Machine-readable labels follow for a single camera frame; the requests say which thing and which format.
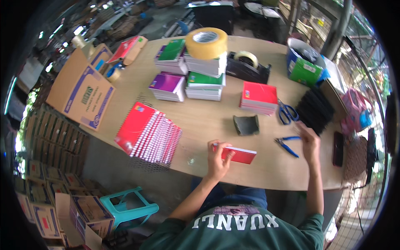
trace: chair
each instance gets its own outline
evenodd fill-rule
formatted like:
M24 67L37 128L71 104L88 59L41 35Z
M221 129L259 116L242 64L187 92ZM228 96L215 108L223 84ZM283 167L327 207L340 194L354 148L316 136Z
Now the chair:
M102 202L102 204L111 212L111 214L115 218L113 230L115 230L120 223L127 222L127 221L130 222L130 226L125 226L125 227L119 228L117 231L140 226L147 221L147 219L150 217L150 215L152 215L158 211L158 209L159 209L158 205L156 203L149 204L147 202L147 200L139 193L140 190L142 190L142 187L128 189L123 192L100 197L100 201ZM145 206L139 207L139 208L134 208L134 209L128 209L126 207L126 201L124 201L124 200L125 200L126 195L129 193L135 193L136 196L138 196L138 198L140 198L140 200L145 204ZM118 196L122 196L120 202L117 205L112 204L110 199L118 197ZM140 225L134 225L132 223L132 220L143 217L143 216L146 216L146 218Z

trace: notebook cover logo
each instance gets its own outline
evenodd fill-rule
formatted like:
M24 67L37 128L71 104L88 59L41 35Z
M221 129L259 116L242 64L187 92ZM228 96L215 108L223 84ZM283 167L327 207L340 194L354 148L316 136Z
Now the notebook cover logo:
M139 112L143 112L143 111L144 111L144 108L142 108L142 107L140 107L139 105L137 105L137 106L135 107L135 110L137 110L137 111L139 111Z

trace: blue pliers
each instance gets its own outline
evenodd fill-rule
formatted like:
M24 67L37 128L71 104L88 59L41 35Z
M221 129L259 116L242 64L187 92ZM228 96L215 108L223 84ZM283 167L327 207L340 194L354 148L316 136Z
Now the blue pliers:
M278 98L278 105L279 105L279 118L282 121L284 125L289 125L293 121L297 121L299 119L299 114L296 112L296 110L289 105L284 104L281 100ZM286 117L288 122L285 122L282 118L282 114Z
M283 138L275 138L275 141L279 143L286 151L288 151L291 155L293 155L296 158L299 158L299 155L296 154L293 150L289 148L286 144L283 143L283 141L289 141L289 140L301 140L300 136L289 136L289 137L283 137Z

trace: red label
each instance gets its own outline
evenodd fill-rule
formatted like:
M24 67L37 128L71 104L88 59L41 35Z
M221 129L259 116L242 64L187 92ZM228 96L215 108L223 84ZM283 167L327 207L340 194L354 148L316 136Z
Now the red label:
M45 228L45 229L49 229L49 226L48 226L48 224L47 224L46 218L42 217L42 222L43 222L44 228Z

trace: hand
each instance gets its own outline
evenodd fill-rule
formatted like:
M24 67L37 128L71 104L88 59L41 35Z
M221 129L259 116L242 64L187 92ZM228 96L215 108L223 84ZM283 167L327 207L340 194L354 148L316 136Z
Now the hand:
M214 143L218 143L218 146L214 152ZM222 151L225 147L232 146L227 142L221 142L219 140L213 140L208 142L208 173L205 178L212 181L219 182L229 170L229 164L232 157L235 155L234 151L229 152L225 160L221 158Z
M300 137L303 141L303 154L309 167L320 165L321 139L312 128L308 128L302 122L296 122L300 129Z

